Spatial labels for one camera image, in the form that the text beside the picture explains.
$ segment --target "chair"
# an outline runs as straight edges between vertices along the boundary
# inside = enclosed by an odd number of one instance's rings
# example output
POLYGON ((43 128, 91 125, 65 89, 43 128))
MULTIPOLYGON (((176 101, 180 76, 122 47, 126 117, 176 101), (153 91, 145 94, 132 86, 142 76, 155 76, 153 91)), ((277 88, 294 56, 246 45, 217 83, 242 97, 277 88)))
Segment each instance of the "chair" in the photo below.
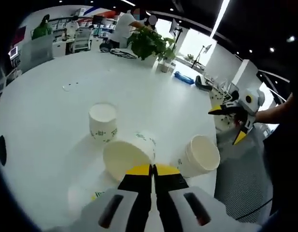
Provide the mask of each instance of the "chair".
POLYGON ((19 69, 22 73, 53 59, 53 34, 29 41, 22 46, 19 69))
POLYGON ((92 30, 85 29, 76 32, 75 41, 72 44, 72 52, 75 53, 79 50, 90 50, 90 37, 92 34, 92 30))
MULTIPOLYGON (((232 142, 238 130, 217 135, 221 164, 217 169, 214 197, 225 204, 233 218, 244 216, 273 197, 273 187, 266 171, 262 140, 264 134, 256 128, 237 145, 232 142)), ((263 224, 270 215, 271 203, 240 222, 263 224)))

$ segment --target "table surface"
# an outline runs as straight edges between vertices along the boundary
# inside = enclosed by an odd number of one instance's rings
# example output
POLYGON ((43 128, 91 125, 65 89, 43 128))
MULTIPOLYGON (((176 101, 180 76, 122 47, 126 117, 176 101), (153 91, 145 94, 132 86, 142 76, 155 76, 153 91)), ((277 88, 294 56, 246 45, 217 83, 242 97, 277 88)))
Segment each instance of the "table surface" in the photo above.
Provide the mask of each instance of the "table surface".
MULTIPOLYGON (((179 62, 175 71, 199 74, 179 62)), ((0 136, 6 183, 41 229, 71 223, 95 191, 118 185, 89 135, 89 108, 102 101, 117 106, 119 138, 136 131, 155 137, 156 162, 169 164, 197 134, 216 143, 209 93, 143 61, 89 51, 37 66, 4 90, 0 136)), ((215 182, 216 171, 188 179, 212 196, 215 182)))

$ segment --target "potted plant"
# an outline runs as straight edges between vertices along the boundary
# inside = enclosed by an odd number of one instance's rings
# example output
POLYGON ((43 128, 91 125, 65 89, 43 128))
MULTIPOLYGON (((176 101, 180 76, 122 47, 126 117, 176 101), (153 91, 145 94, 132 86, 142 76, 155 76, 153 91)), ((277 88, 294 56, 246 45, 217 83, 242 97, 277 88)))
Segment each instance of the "potted plant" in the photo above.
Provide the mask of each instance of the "potted plant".
POLYGON ((161 35, 150 31, 146 27, 136 29, 136 31, 136 33, 133 33, 129 37, 128 45, 131 45, 131 50, 135 55, 141 58, 141 60, 153 57, 155 62, 157 57, 158 60, 173 57, 174 53, 172 55, 169 50, 170 46, 174 44, 173 39, 163 38, 161 35))
POLYGON ((192 62, 194 60, 194 56, 192 54, 187 54, 187 57, 185 57, 185 60, 192 62))

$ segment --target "ceiling light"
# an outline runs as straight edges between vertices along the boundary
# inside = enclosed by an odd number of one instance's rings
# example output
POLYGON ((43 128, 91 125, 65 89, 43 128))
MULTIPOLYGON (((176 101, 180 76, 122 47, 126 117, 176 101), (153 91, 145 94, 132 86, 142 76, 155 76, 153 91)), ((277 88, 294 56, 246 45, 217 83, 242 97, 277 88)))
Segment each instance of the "ceiling light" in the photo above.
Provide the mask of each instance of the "ceiling light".
POLYGON ((289 43, 291 43, 291 42, 295 41, 295 39, 296 39, 295 36, 292 35, 286 41, 289 42, 289 43))
POLYGON ((127 4, 129 4, 129 5, 131 5, 131 6, 136 6, 134 3, 131 3, 130 1, 127 1, 127 0, 121 0, 121 1, 127 3, 127 4))
POLYGON ((211 32, 210 38, 213 38, 214 34, 216 33, 216 30, 217 30, 218 26, 220 25, 221 20, 225 14, 226 8, 228 7, 229 1, 230 0, 223 0, 220 12, 218 13, 218 16, 217 16, 215 25, 213 27, 213 30, 211 32))

